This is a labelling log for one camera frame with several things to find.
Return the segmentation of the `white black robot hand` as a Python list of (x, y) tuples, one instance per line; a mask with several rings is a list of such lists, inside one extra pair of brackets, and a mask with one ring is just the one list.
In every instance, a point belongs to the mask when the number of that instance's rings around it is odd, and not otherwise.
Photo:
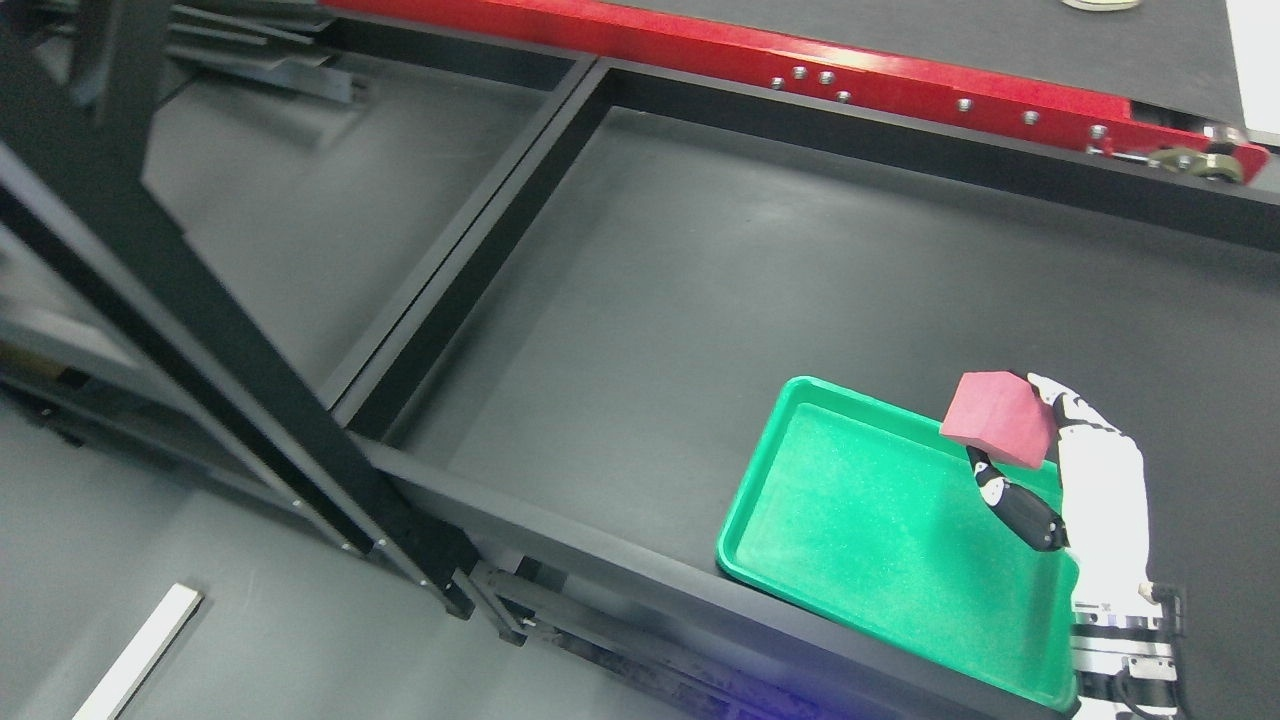
[(1071, 603), (1157, 605), (1146, 461), (1135, 441), (1065, 384), (1011, 373), (1050, 406), (1056, 437), (1038, 469), (964, 446), (983, 503), (1030, 550), (1070, 557), (1078, 573)]

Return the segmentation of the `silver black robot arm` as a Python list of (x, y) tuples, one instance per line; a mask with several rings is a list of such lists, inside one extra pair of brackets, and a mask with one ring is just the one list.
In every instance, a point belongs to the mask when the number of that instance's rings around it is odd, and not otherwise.
[(1075, 719), (1180, 719), (1179, 625), (1169, 603), (1071, 603)]

